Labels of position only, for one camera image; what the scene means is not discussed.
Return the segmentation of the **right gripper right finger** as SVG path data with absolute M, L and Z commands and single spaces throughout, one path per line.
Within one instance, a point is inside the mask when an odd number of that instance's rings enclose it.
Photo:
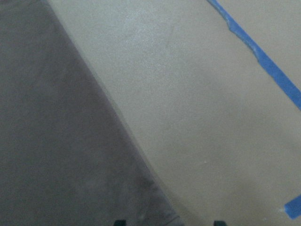
M 214 221 L 213 226 L 225 226 L 225 222 L 221 220 Z

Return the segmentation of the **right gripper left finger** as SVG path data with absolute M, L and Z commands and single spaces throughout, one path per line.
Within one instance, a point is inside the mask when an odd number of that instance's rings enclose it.
M 127 221 L 122 219 L 122 220 L 116 220 L 113 224 L 113 226 L 127 226 Z

